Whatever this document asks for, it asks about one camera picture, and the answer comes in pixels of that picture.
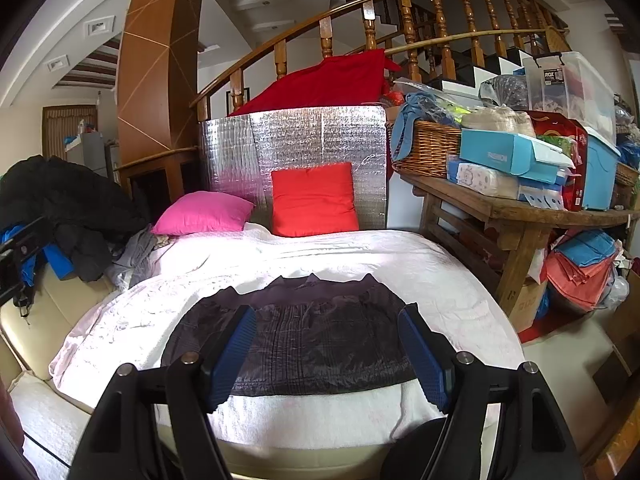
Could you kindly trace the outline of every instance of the pink pillow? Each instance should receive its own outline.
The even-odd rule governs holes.
[[[196,191],[180,197],[162,213],[151,232],[189,235],[212,231],[242,231],[254,205],[239,196]]]

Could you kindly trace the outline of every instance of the black clothes pile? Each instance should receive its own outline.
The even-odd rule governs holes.
[[[182,317],[161,365],[199,352],[243,304],[255,309],[257,334],[233,395],[343,394],[415,379],[398,337],[405,304],[370,274],[359,282],[280,277],[248,294],[220,290]]]
[[[56,244],[84,282],[98,280],[148,221],[120,186],[84,166],[40,155],[0,180],[0,233],[44,216]]]

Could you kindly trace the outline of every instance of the wooden table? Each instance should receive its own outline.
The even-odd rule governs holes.
[[[424,197],[420,233],[432,238],[461,260],[509,315],[518,299],[529,266],[538,248],[544,248],[553,228],[592,229],[627,224],[635,225],[640,211],[555,211],[538,209],[526,202],[493,198],[444,178],[401,173],[414,186],[414,195]],[[494,227],[497,241],[484,236],[484,229],[458,218],[441,208],[442,202],[462,209],[481,222]],[[495,258],[504,261],[502,276],[460,240],[438,225],[442,218]]]

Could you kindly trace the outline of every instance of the box handle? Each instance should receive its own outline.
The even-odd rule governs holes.
[[[533,61],[536,62],[536,66],[540,68],[540,65],[538,64],[539,59],[541,59],[542,57],[555,57],[555,56],[558,56],[558,58],[560,59],[560,64],[564,66],[564,62],[562,61],[562,52],[549,52],[548,54],[538,54],[537,56],[531,56],[531,57],[533,58]]]

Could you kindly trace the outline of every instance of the red pillow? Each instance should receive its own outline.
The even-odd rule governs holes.
[[[271,171],[273,234],[300,237],[357,231],[351,163]]]

